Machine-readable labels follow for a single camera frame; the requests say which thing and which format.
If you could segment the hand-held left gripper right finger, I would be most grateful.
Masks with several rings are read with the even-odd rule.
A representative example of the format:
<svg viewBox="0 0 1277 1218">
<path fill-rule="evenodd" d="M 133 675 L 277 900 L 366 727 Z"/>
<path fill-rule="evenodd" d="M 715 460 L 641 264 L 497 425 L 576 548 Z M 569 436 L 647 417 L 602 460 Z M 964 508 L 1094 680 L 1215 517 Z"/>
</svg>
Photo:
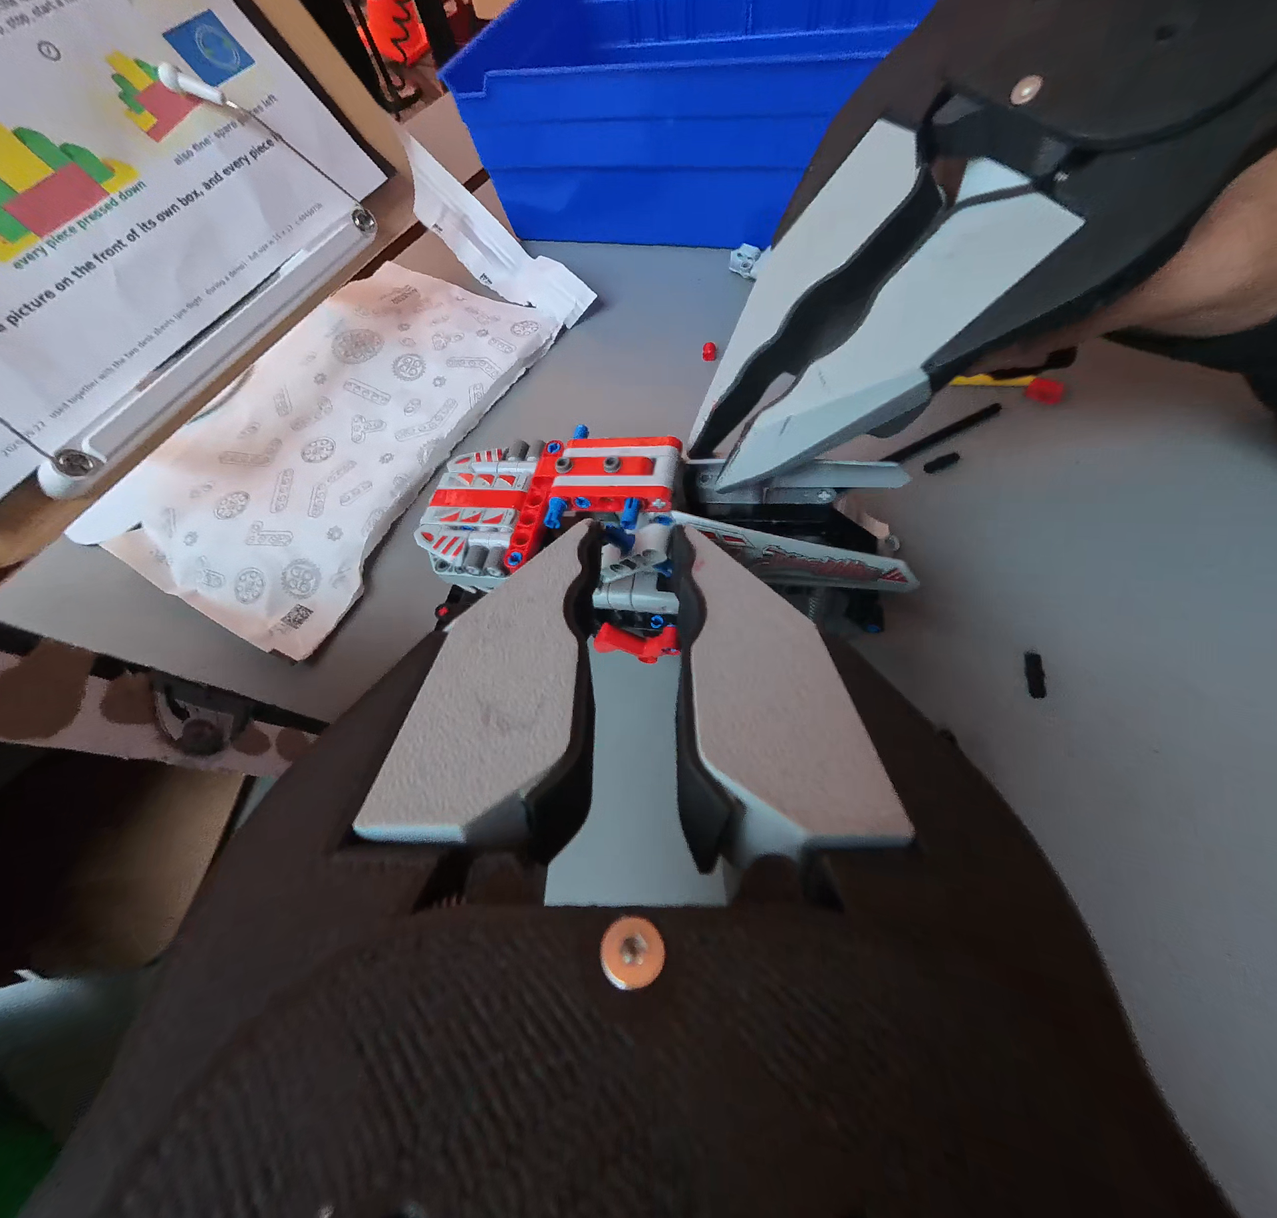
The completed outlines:
<svg viewBox="0 0 1277 1218">
<path fill-rule="evenodd" d="M 910 845 L 817 625 L 694 526 L 674 529 L 673 578 L 676 806 L 695 869 Z"/>
</svg>

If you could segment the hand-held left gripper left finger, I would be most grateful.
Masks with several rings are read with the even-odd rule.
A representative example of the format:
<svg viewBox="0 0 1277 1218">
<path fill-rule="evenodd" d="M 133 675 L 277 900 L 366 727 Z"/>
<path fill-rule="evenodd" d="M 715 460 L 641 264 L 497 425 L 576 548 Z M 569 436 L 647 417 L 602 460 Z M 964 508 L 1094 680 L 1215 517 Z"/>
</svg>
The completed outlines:
<svg viewBox="0 0 1277 1218">
<path fill-rule="evenodd" d="M 592 797 L 598 530 L 576 524 L 444 637 L 355 818 L 360 841 L 551 861 Z"/>
</svg>

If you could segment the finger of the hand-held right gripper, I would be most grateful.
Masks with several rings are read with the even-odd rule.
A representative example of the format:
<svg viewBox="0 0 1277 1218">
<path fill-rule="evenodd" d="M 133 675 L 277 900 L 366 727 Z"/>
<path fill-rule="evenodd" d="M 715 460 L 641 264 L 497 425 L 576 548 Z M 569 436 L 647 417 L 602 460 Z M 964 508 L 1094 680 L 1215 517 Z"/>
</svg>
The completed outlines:
<svg viewBox="0 0 1277 1218">
<path fill-rule="evenodd" d="M 799 212 L 743 304 L 689 437 L 689 459 L 711 459 L 748 425 L 776 379 L 781 405 L 814 408 L 811 437 L 784 439 L 783 459 L 821 453 L 846 437 L 896 426 L 927 395 L 920 370 L 887 384 L 852 384 L 852 366 L 834 360 L 892 269 L 906 259 L 943 197 L 918 156 L 918 133 L 879 118 Z"/>
<path fill-rule="evenodd" d="M 811 355 L 793 386 L 741 432 L 718 487 L 769 481 L 927 405 L 936 352 L 1082 223 L 1031 185 L 943 209 L 873 290 L 857 325 L 828 352 Z"/>
</svg>

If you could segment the red grey lego vehicle model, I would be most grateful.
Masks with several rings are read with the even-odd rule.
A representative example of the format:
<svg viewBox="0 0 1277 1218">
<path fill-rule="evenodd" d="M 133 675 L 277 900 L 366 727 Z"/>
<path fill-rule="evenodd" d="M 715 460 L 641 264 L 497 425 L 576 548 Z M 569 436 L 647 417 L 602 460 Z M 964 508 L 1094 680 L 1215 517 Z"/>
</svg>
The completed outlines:
<svg viewBox="0 0 1277 1218">
<path fill-rule="evenodd" d="M 659 664 L 682 653 L 674 529 L 692 526 L 808 615 L 824 607 L 867 632 L 881 595 L 920 582 L 891 529 L 848 506 L 852 491 L 898 489 L 894 463 L 810 460 L 726 489 L 725 460 L 689 460 L 674 437 L 594 437 L 477 449 L 446 464 L 416 536 L 450 584 L 444 632 L 579 522 L 598 526 L 592 634 L 598 651 Z"/>
</svg>

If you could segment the person's right forearm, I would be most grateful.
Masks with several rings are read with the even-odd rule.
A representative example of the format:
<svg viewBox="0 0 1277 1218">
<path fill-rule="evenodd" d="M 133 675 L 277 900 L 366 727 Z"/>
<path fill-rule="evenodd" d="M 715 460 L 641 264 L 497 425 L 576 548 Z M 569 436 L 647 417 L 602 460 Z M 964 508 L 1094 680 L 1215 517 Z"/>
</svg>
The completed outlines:
<svg viewBox="0 0 1277 1218">
<path fill-rule="evenodd" d="M 1276 318 L 1246 331 L 1222 335 L 1172 335 L 1158 331 L 1111 331 L 1106 341 L 1130 351 L 1229 373 L 1246 381 L 1252 395 L 1276 417 Z"/>
</svg>

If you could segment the red lego piece yellow axle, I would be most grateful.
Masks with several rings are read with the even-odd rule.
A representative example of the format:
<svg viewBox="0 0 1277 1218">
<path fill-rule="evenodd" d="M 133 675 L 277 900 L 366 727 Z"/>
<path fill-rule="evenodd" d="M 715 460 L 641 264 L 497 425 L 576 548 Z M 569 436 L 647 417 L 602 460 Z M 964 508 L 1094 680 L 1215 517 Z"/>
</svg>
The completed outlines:
<svg viewBox="0 0 1277 1218">
<path fill-rule="evenodd" d="M 950 381 L 950 389 L 968 391 L 1022 391 L 1037 405 L 1061 405 L 1066 388 L 1055 373 L 1049 371 L 992 371 L 976 375 L 958 375 Z"/>
</svg>

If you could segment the person's right hand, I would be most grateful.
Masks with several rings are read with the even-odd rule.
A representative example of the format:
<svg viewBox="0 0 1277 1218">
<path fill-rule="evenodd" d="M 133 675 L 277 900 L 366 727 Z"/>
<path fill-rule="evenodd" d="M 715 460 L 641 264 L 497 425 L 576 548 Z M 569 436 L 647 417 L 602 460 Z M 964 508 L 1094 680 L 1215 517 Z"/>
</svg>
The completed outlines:
<svg viewBox="0 0 1277 1218">
<path fill-rule="evenodd" d="M 1059 351 L 1113 333 L 1205 341 L 1276 315 L 1276 151 L 1246 169 L 1146 281 L 1072 328 L 999 349 L 976 373 L 1029 375 Z"/>
</svg>

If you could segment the blue plastic bin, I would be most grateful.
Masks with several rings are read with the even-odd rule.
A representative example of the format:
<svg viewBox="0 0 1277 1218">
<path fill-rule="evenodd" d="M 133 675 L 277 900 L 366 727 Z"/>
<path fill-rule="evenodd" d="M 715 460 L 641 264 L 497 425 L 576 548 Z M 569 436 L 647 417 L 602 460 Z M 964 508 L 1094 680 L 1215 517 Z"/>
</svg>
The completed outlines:
<svg viewBox="0 0 1277 1218">
<path fill-rule="evenodd" d="M 442 80 L 528 241 L 765 246 L 938 0 L 515 0 Z"/>
</svg>

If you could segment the printed paper bag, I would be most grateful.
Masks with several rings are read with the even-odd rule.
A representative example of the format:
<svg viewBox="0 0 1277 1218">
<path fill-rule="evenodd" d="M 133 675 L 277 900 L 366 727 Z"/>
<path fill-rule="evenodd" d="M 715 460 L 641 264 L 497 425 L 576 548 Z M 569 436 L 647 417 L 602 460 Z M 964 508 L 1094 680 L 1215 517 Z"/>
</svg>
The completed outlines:
<svg viewBox="0 0 1277 1218">
<path fill-rule="evenodd" d="M 392 524 L 566 321 L 396 264 L 289 329 L 145 463 L 102 542 L 259 651 L 309 658 Z"/>
</svg>

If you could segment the white torn paper bag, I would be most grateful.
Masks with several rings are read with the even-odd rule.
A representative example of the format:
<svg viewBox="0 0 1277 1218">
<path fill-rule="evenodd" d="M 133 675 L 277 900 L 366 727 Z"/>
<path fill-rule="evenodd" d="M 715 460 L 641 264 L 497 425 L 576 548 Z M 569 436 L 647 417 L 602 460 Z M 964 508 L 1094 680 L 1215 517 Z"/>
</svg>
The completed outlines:
<svg viewBox="0 0 1277 1218">
<path fill-rule="evenodd" d="M 522 242 L 430 156 L 400 133 L 413 175 L 414 217 L 442 239 L 470 276 L 503 301 L 551 315 L 573 328 L 596 304 L 596 293 L 551 258 L 533 258 Z"/>
</svg>

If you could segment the brown box stand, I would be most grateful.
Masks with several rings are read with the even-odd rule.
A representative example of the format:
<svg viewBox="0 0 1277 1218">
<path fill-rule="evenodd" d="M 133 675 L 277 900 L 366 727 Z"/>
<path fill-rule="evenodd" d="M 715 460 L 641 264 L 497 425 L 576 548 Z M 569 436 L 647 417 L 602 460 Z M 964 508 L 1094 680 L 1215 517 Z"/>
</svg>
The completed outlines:
<svg viewBox="0 0 1277 1218">
<path fill-rule="evenodd" d="M 30 757 L 2 779 L 2 987 L 151 965 L 255 779 L 69 751 Z"/>
</svg>

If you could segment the printed instruction sheet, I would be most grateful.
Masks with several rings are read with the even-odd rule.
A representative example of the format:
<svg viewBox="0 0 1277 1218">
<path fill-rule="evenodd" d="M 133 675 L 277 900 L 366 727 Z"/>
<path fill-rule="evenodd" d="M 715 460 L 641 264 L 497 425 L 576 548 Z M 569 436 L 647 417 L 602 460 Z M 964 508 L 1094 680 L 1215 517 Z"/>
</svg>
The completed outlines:
<svg viewBox="0 0 1277 1218">
<path fill-rule="evenodd" d="M 2 0 L 2 491 L 388 179 L 251 0 Z"/>
</svg>

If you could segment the green plastic bin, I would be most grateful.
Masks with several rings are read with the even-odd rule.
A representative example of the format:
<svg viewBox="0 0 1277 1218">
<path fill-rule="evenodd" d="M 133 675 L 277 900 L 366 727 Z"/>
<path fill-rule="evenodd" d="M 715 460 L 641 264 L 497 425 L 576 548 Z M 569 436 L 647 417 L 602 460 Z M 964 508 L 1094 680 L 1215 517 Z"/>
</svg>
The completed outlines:
<svg viewBox="0 0 1277 1218">
<path fill-rule="evenodd" d="M 57 1137 L 2 1087 L 2 1216 L 18 1216 L 60 1154 Z"/>
</svg>

